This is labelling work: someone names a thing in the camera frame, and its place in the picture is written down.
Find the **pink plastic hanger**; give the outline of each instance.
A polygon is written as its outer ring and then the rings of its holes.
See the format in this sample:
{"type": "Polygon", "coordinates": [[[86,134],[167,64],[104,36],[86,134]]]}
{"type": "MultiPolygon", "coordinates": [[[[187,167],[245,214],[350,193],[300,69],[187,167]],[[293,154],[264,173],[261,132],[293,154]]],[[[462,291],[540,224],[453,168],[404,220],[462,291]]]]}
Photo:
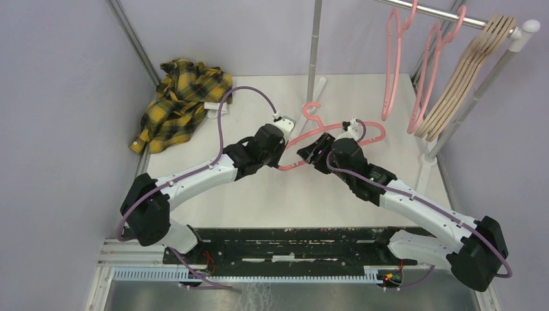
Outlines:
{"type": "MultiPolygon", "coordinates": [[[[305,116],[305,118],[307,118],[311,121],[315,121],[317,123],[317,125],[319,126],[319,128],[317,128],[316,130],[312,130],[310,132],[307,132],[305,134],[302,134],[302,135],[296,137],[295,139],[292,139],[286,145],[286,150],[288,150],[293,145],[299,143],[300,141],[304,140],[305,138],[311,137],[311,136],[319,134],[319,133],[324,133],[324,132],[329,131],[329,130],[334,130],[336,128],[341,128],[341,123],[336,123],[336,124],[325,126],[322,123],[322,121],[321,121],[321,119],[318,115],[310,115],[307,112],[307,109],[310,108],[310,107],[320,108],[320,104],[318,102],[310,102],[310,103],[307,103],[305,106],[303,106],[303,110],[302,110],[303,116],[305,116]]],[[[383,127],[383,125],[381,125],[377,122],[364,122],[364,124],[366,126],[375,126],[376,128],[379,129],[381,134],[379,136],[371,138],[371,139],[363,139],[362,141],[359,142],[359,146],[366,146],[367,144],[375,143],[375,142],[381,141],[382,139],[385,138],[385,128],[383,127]]],[[[278,167],[278,169],[286,171],[286,170],[291,170],[292,168],[300,167],[303,164],[305,164],[305,161],[301,160],[299,162],[296,162],[296,163],[293,163],[293,164],[290,164],[290,165],[280,165],[278,167]]]]}
{"type": "Polygon", "coordinates": [[[432,88],[434,86],[434,81],[436,79],[436,72],[438,70],[438,61],[440,60],[440,54],[442,53],[442,50],[444,49],[444,47],[456,38],[462,26],[463,20],[465,18],[465,12],[467,12],[467,7],[465,5],[460,6],[460,8],[458,9],[458,14],[460,15],[460,18],[458,20],[458,23],[456,24],[456,28],[454,29],[454,31],[448,33],[444,37],[444,39],[441,39],[442,32],[440,31],[439,22],[436,22],[432,27],[431,31],[429,32],[429,36],[427,37],[427,41],[425,42],[425,52],[423,53],[424,55],[423,63],[421,64],[421,76],[418,84],[418,96],[416,97],[416,103],[414,104],[414,111],[412,112],[412,117],[410,118],[410,122],[408,123],[408,130],[407,130],[408,134],[414,133],[423,122],[423,115],[425,114],[425,110],[427,109],[429,99],[431,99],[432,88]],[[421,111],[419,111],[421,98],[423,97],[423,84],[425,83],[425,73],[427,72],[427,62],[428,62],[427,55],[429,55],[429,43],[431,42],[431,37],[434,33],[436,33],[436,45],[435,45],[435,52],[434,52],[434,62],[431,69],[431,79],[429,80],[427,93],[424,96],[425,99],[423,101],[423,107],[421,107],[421,111]]]}
{"type": "Polygon", "coordinates": [[[398,73],[400,71],[400,51],[402,46],[402,37],[404,36],[404,32],[410,28],[412,25],[412,22],[414,21],[414,16],[416,15],[416,9],[418,8],[418,0],[414,0],[412,2],[412,12],[410,13],[410,17],[404,21],[404,25],[402,28],[400,27],[400,14],[398,12],[397,8],[393,8],[391,10],[391,13],[389,14],[389,20],[387,21],[387,73],[385,75],[385,95],[383,97],[383,110],[381,112],[381,120],[385,121],[389,117],[389,114],[391,113],[391,109],[393,108],[393,102],[394,97],[396,94],[396,88],[398,85],[398,73]],[[391,77],[391,21],[392,19],[395,19],[396,22],[396,30],[397,30],[397,44],[396,44],[396,64],[395,64],[395,73],[393,78],[393,87],[390,92],[389,96],[389,83],[390,83],[390,77],[391,77]]]}

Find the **metal pole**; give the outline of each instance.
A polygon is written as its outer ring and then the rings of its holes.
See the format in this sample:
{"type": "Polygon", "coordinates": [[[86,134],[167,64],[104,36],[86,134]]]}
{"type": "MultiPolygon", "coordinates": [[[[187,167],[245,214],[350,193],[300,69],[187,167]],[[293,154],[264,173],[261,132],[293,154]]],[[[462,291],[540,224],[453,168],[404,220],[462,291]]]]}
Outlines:
{"type": "Polygon", "coordinates": [[[128,17],[126,17],[126,13],[124,12],[124,7],[122,6],[122,3],[120,3],[119,0],[107,0],[107,4],[111,7],[115,17],[118,20],[118,23],[120,24],[120,27],[124,31],[126,37],[128,38],[128,41],[133,47],[135,54],[137,54],[139,60],[141,61],[141,64],[145,68],[147,75],[149,76],[153,84],[157,86],[160,83],[160,77],[158,77],[154,66],[147,56],[147,53],[145,53],[141,42],[139,41],[135,31],[131,27],[128,17]]]}
{"type": "MultiPolygon", "coordinates": [[[[376,0],[376,1],[386,3],[388,5],[398,6],[400,8],[406,8],[407,10],[412,9],[412,3],[402,1],[402,0],[376,0]]],[[[416,12],[429,15],[429,16],[440,17],[442,19],[446,19],[447,21],[452,21],[452,22],[457,22],[460,18],[454,12],[440,10],[438,8],[432,8],[427,5],[418,5],[416,12]]],[[[486,23],[487,21],[484,19],[478,19],[476,17],[467,17],[467,16],[465,16],[465,19],[463,21],[463,25],[468,27],[473,27],[476,29],[484,29],[484,27],[486,26],[486,23]]],[[[509,36],[511,36],[514,31],[515,31],[514,29],[511,29],[509,31],[509,36]]]]}
{"type": "MultiPolygon", "coordinates": [[[[460,8],[460,6],[466,5],[466,4],[467,4],[467,0],[454,0],[454,3],[452,5],[452,7],[450,8],[450,11],[451,12],[456,12],[460,8]]],[[[440,29],[442,31],[442,36],[443,37],[448,33],[448,30],[450,30],[450,25],[452,25],[452,23],[450,21],[445,20],[445,21],[442,22],[442,26],[440,27],[440,29]]],[[[436,37],[433,36],[431,38],[431,42],[429,43],[429,55],[427,57],[427,68],[431,67],[432,56],[434,54],[434,48],[435,48],[435,41],[436,41],[436,37]]],[[[414,87],[416,86],[416,84],[420,80],[421,64],[423,63],[423,57],[424,56],[425,55],[423,55],[423,52],[422,52],[420,60],[418,60],[418,63],[416,64],[416,68],[414,69],[414,72],[412,73],[412,85],[414,87]]]]}
{"type": "Polygon", "coordinates": [[[442,136],[438,141],[436,142],[436,145],[432,148],[432,150],[427,154],[427,158],[434,159],[442,146],[450,139],[450,137],[458,130],[460,125],[463,123],[465,118],[469,115],[469,113],[473,110],[473,108],[476,106],[478,101],[484,96],[484,93],[488,90],[488,88],[492,85],[492,83],[496,80],[496,78],[501,73],[501,70],[509,63],[509,61],[517,54],[517,52],[513,52],[510,50],[506,50],[505,53],[501,56],[501,58],[498,60],[494,68],[488,73],[486,76],[486,79],[482,81],[481,85],[478,87],[478,89],[473,93],[473,97],[467,102],[467,104],[464,106],[464,108],[461,110],[461,112],[457,115],[455,120],[448,125],[446,130],[442,132],[442,136]]]}
{"type": "Polygon", "coordinates": [[[315,0],[315,15],[313,17],[313,35],[311,38],[311,56],[309,57],[309,78],[307,81],[307,102],[313,101],[315,90],[315,76],[317,73],[317,53],[319,51],[320,13],[322,0],[315,0]]]}

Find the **white tabletop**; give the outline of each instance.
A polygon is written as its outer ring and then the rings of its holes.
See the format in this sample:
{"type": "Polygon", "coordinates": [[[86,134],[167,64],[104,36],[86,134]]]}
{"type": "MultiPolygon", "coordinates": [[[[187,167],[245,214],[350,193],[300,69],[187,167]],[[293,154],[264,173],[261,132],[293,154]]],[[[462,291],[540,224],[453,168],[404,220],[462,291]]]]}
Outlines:
{"type": "MultiPolygon", "coordinates": [[[[370,163],[393,173],[411,187],[420,171],[418,158],[425,142],[406,133],[415,94],[408,75],[401,75],[391,116],[381,122],[384,75],[326,75],[328,79],[317,114],[324,124],[340,123],[356,117],[381,123],[387,136],[363,147],[370,163]]],[[[293,119],[300,115],[305,101],[306,76],[239,76],[234,86],[253,86],[262,90],[275,104],[280,115],[293,119]]],[[[253,91],[234,94],[229,114],[221,118],[225,145],[252,136],[272,121],[266,101],[253,91]]],[[[314,129],[309,121],[305,132],[314,129]]],[[[337,136],[341,131],[333,130],[337,136]]],[[[379,135],[369,128],[366,138],[379,135]]],[[[312,143],[308,140],[289,149],[280,164],[299,160],[295,152],[312,143]]],[[[205,120],[193,138],[152,154],[147,172],[156,178],[185,170],[216,155],[219,148],[215,120],[205,120]]],[[[449,207],[438,167],[431,171],[426,196],[449,207]]],[[[305,165],[288,172],[263,167],[257,174],[222,185],[188,200],[172,217],[194,227],[385,227],[414,225],[398,214],[376,207],[354,196],[335,175],[324,175],[305,165]]]]}

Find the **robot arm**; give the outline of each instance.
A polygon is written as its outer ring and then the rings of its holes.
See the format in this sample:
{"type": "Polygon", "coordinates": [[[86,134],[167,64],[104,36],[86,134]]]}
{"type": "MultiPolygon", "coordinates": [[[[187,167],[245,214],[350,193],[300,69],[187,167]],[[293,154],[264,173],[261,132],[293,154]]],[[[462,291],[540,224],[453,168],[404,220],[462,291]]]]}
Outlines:
{"type": "Polygon", "coordinates": [[[168,184],[140,203],[128,216],[127,223],[142,246],[153,244],[189,252],[196,244],[193,230],[170,217],[182,203],[202,192],[255,174],[260,168],[277,167],[295,122],[281,117],[259,128],[253,137],[246,137],[223,149],[220,158],[180,173],[152,179],[141,174],[133,182],[120,213],[127,210],[147,192],[168,184]]]}
{"type": "Polygon", "coordinates": [[[336,174],[358,198],[394,211],[433,235],[413,235],[398,228],[388,228],[376,241],[382,251],[390,252],[399,259],[413,259],[449,270],[468,287],[485,291],[502,263],[463,225],[467,224],[477,230],[506,258],[507,247],[499,224],[487,216],[478,221],[443,208],[459,221],[455,222],[420,202],[435,204],[412,190],[395,174],[368,163],[356,142],[354,126],[351,122],[347,132],[338,138],[324,133],[315,143],[300,149],[298,155],[318,171],[336,174]],[[345,172],[334,171],[333,168],[350,170],[378,185],[345,172]]]}

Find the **yellow plaid shirt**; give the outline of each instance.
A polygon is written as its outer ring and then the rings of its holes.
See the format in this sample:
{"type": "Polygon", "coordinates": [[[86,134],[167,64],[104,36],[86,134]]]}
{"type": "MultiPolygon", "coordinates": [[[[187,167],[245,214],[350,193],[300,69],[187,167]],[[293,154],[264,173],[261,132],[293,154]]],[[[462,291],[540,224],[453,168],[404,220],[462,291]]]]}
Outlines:
{"type": "Polygon", "coordinates": [[[152,154],[189,141],[206,117],[204,102],[220,102],[232,88],[232,77],[219,67],[206,68],[184,59],[162,63],[166,77],[156,88],[156,99],[141,118],[141,134],[129,146],[140,153],[149,143],[152,154]]]}

